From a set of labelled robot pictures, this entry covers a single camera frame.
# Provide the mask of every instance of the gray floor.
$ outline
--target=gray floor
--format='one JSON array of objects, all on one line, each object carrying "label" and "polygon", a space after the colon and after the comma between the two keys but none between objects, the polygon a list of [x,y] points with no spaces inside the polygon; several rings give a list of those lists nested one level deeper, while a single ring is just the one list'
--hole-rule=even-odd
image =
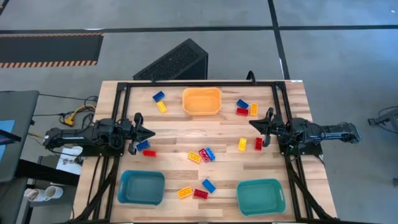
[{"label": "gray floor", "polygon": [[[398,24],[398,2],[377,0],[275,0],[281,26]],[[49,1],[10,0],[0,29],[81,29],[168,26],[268,26],[266,0],[235,1]],[[338,216],[344,220],[396,223],[398,138],[366,119],[397,105],[398,30],[283,31],[292,79],[303,80],[314,121],[357,125],[357,145],[324,142],[326,171]],[[169,49],[192,38],[209,52],[210,79],[281,79],[272,31],[106,34],[94,67],[0,69],[0,90],[31,90],[85,97],[103,80],[128,80]],[[40,97],[36,113],[58,113],[80,102]],[[58,126],[57,118],[37,118],[32,131]],[[48,154],[27,141],[23,158]],[[38,209],[32,223],[61,222],[68,206]]]}]

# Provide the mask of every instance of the paper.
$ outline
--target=paper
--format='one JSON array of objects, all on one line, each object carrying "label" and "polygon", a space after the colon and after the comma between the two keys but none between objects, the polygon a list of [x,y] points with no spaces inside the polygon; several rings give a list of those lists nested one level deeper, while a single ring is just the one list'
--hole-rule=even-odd
[{"label": "paper", "polygon": [[[62,153],[79,156],[82,150],[83,148],[80,146],[75,146],[71,149],[64,147],[62,149]],[[72,174],[80,175],[81,165],[75,162],[76,156],[68,156],[61,154],[60,155],[61,158],[58,160],[57,170],[63,170]]]},{"label": "paper", "polygon": [[[0,129],[3,131],[7,131],[8,133],[11,133],[14,124],[15,124],[14,120],[0,121]],[[4,150],[6,150],[6,145],[0,146],[0,161],[2,159],[2,155],[4,154]]]}]

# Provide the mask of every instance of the toy brick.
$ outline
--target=toy brick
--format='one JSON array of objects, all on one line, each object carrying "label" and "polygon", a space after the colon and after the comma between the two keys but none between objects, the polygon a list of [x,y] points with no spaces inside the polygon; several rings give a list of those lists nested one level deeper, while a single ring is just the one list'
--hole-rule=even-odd
[{"label": "toy brick", "polygon": [[148,147],[149,147],[149,142],[148,142],[148,140],[145,140],[145,141],[143,141],[143,142],[141,142],[140,144],[137,145],[137,150],[138,151],[142,151],[142,150],[144,150],[144,149],[146,149]]},{"label": "toy brick", "polygon": [[204,192],[202,190],[195,189],[195,192],[193,193],[193,196],[200,197],[200,198],[203,198],[203,199],[207,199],[208,194],[209,193]]},{"label": "toy brick", "polygon": [[197,164],[199,164],[200,160],[201,160],[201,156],[199,156],[198,154],[196,154],[194,152],[189,152],[188,159],[190,159],[193,162],[196,162]]},{"label": "toy brick", "polygon": [[204,180],[201,184],[203,184],[210,193],[213,193],[216,190],[216,187],[208,179]]},{"label": "toy brick", "polygon": [[211,161],[210,156],[207,154],[205,149],[200,149],[199,150],[199,155],[202,157],[202,159],[205,162]]},{"label": "toy brick", "polygon": [[259,105],[257,105],[256,103],[252,103],[250,106],[250,115],[251,116],[257,115],[258,108],[259,108]]},{"label": "toy brick", "polygon": [[242,108],[236,108],[236,114],[237,115],[244,115],[247,116],[249,114],[249,110],[247,109],[242,109]]},{"label": "toy brick", "polygon": [[244,109],[246,109],[247,107],[249,107],[249,105],[248,105],[245,101],[243,101],[243,100],[238,100],[238,102],[236,102],[236,104],[237,104],[239,107],[242,107],[242,108],[244,108]]},{"label": "toy brick", "polygon": [[216,156],[213,154],[210,148],[206,148],[206,152],[212,161],[216,159]]},{"label": "toy brick", "polygon": [[262,149],[262,138],[256,138],[255,150],[261,150],[261,149]]},{"label": "toy brick", "polygon": [[177,192],[178,198],[184,198],[188,195],[192,194],[192,188],[191,187],[185,187],[184,189],[181,189]]},{"label": "toy brick", "polygon": [[239,147],[238,147],[238,150],[239,150],[239,151],[244,152],[244,150],[246,149],[246,142],[247,142],[247,141],[248,141],[248,140],[245,139],[245,138],[241,138],[241,139],[239,140]]},{"label": "toy brick", "polygon": [[167,108],[164,105],[163,101],[159,101],[156,103],[157,107],[159,108],[161,113],[166,113],[167,112]]},{"label": "toy brick", "polygon": [[161,99],[164,98],[164,93],[160,91],[156,93],[152,98],[155,100],[155,102],[159,102]]},{"label": "toy brick", "polygon": [[156,151],[144,150],[144,152],[142,152],[142,153],[144,154],[144,156],[156,157]]}]

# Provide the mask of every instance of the wooden tabletop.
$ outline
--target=wooden tabletop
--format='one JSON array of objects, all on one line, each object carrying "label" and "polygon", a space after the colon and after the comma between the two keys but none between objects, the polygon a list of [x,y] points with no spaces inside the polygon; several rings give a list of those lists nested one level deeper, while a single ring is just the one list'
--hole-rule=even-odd
[{"label": "wooden tabletop", "polygon": [[[110,118],[116,94],[117,81],[105,81],[99,93],[95,119]],[[310,108],[302,82],[286,81],[289,103],[293,117],[311,120]],[[131,90],[127,116],[141,112],[144,127],[156,132],[149,139],[150,149],[157,151],[157,157],[144,157],[141,153],[130,155],[127,150],[120,159],[118,180],[114,193],[112,222],[271,222],[294,221],[294,211],[283,157],[275,137],[271,145],[262,151],[254,150],[254,140],[261,137],[249,123],[251,119],[265,116],[267,109],[274,107],[270,87],[222,86],[222,108],[214,116],[189,116],[182,109],[182,91],[185,87],[134,87]],[[152,96],[162,90],[167,107],[166,114],[160,113]],[[259,105],[258,116],[236,115],[236,102],[242,99]],[[119,105],[119,116],[123,95]],[[245,152],[238,151],[239,138],[247,138]],[[216,156],[214,162],[196,164],[187,159],[190,151],[198,152],[210,147]],[[336,216],[333,199],[323,164],[314,156],[302,156],[303,168],[309,191],[327,213]],[[96,158],[84,161],[75,197],[74,209],[80,214],[86,206],[88,191]],[[98,166],[94,195],[100,178],[101,163]],[[156,170],[165,175],[165,193],[158,206],[121,204],[117,200],[119,180],[125,170]],[[244,180],[275,178],[282,183],[286,211],[278,215],[244,217],[238,208],[236,186]],[[202,181],[209,179],[216,187],[207,200],[191,196],[178,199],[177,191],[191,186],[205,190]],[[298,198],[302,216],[305,217],[302,194]],[[108,192],[104,194],[99,217],[104,217]]]}]

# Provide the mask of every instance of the teal bin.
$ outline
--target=teal bin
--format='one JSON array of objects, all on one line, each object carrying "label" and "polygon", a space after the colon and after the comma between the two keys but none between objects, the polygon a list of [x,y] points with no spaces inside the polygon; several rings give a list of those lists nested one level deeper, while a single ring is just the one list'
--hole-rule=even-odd
[{"label": "teal bin", "polygon": [[276,179],[240,182],[237,194],[239,209],[244,216],[283,213],[286,209],[284,191]]},{"label": "teal bin", "polygon": [[127,170],[119,183],[120,203],[158,205],[163,200],[165,178],[161,172]]}]

